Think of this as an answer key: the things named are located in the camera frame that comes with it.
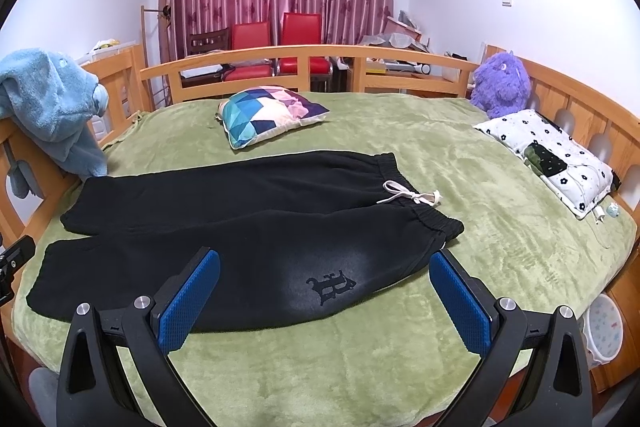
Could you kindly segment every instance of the elastic waistband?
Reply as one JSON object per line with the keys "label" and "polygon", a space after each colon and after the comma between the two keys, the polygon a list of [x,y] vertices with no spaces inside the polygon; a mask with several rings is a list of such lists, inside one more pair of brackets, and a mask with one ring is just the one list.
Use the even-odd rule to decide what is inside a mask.
{"label": "elastic waistband", "polygon": [[[398,169],[398,163],[396,163],[396,157],[393,153],[383,153],[376,155],[378,160],[378,166],[380,167],[380,175],[383,177],[383,182],[386,180],[393,180],[408,188],[412,192],[422,192],[417,190],[413,184],[409,182]],[[445,216],[436,208],[425,203],[414,203],[409,198],[398,198],[391,201],[389,204],[401,204],[402,206],[408,206],[411,208],[420,222],[431,230],[437,230],[444,232],[446,240],[458,237],[465,230],[465,226],[461,221],[453,219],[452,217]]]}

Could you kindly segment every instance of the wooden bed frame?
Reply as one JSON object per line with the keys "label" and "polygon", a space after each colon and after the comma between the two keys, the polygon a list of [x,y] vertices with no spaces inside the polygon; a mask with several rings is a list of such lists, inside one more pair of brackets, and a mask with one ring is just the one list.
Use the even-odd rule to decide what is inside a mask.
{"label": "wooden bed frame", "polygon": [[[496,46],[488,46],[486,56],[501,51]],[[148,80],[164,76],[168,79],[174,103],[232,94],[249,87],[276,84],[289,89],[310,90],[309,58],[310,57],[352,57],[353,74],[351,75],[350,90],[364,92],[368,88],[408,89],[413,92],[423,92],[427,95],[465,97],[469,76],[478,64],[458,60],[441,55],[425,55],[421,52],[397,50],[392,48],[377,48],[366,46],[274,46],[270,48],[255,48],[220,52],[210,55],[197,55],[183,60],[143,68],[144,58],[141,46],[134,46],[118,55],[104,58],[84,66],[84,68],[98,76],[110,95],[107,115],[111,121],[111,130],[100,140],[106,143],[123,133],[135,118],[139,110],[153,110],[152,99],[149,95]],[[251,80],[235,80],[220,82],[204,86],[182,87],[180,72],[219,63],[253,60],[256,58],[297,57],[298,74],[287,76],[269,76]],[[412,74],[411,76],[393,76],[367,73],[367,58],[389,58],[412,62],[427,61],[432,66],[442,66],[458,70],[460,73],[456,81],[449,81],[440,76]],[[640,165],[640,120],[628,110],[608,99],[577,80],[565,74],[551,70],[545,66],[523,59],[523,63],[532,79],[535,93],[540,97],[540,112],[547,118],[555,119],[559,109],[569,110],[575,118],[574,137],[576,141],[588,146],[595,134],[603,133],[612,144],[612,155],[609,165],[617,172],[623,186],[629,169]],[[126,117],[123,105],[123,90],[132,114]],[[26,160],[34,171],[36,179],[44,193],[44,201],[36,209],[33,216],[23,224],[16,213],[6,186],[0,188],[0,233],[4,244],[10,245],[22,235],[28,234],[36,240],[42,237],[58,201],[64,192],[74,185],[78,179],[61,171],[30,139],[28,139],[10,120],[0,121],[0,140],[8,140],[17,160]],[[6,177],[9,163],[0,152],[0,169]],[[640,204],[631,208],[619,194],[615,194],[616,201],[640,225]],[[629,257],[624,269],[616,280],[620,280],[638,254],[638,242],[633,254]],[[16,276],[14,288],[20,283],[20,274]],[[2,322],[10,338],[18,345],[11,327],[12,306],[2,308]],[[638,339],[640,339],[640,316],[638,320]]]}

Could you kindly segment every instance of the purple plush toy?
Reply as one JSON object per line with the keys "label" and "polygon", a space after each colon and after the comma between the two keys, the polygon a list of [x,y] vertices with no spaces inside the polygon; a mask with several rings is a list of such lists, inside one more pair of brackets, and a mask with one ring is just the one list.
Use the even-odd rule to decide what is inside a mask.
{"label": "purple plush toy", "polygon": [[498,53],[489,57],[474,72],[476,87],[471,103],[498,118],[527,107],[531,82],[524,64],[513,53]]}

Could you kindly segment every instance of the blue gripper pad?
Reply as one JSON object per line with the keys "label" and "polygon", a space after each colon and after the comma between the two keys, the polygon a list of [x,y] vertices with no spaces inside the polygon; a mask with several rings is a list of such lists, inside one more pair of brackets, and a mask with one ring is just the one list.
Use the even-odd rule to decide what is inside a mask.
{"label": "blue gripper pad", "polygon": [[491,347],[491,321],[440,252],[431,256],[429,277],[466,349],[484,358]]}
{"label": "blue gripper pad", "polygon": [[209,250],[159,319],[158,346],[167,356],[182,347],[220,278],[220,257]]}

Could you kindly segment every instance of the blue plush blanket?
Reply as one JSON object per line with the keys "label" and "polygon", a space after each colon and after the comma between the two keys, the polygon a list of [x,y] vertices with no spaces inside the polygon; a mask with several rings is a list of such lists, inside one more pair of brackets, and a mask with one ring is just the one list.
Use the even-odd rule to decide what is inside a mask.
{"label": "blue plush blanket", "polygon": [[107,174],[106,157],[86,123],[104,114],[108,100],[98,78],[65,55],[28,49],[0,60],[0,118],[12,118],[55,163],[83,180]]}

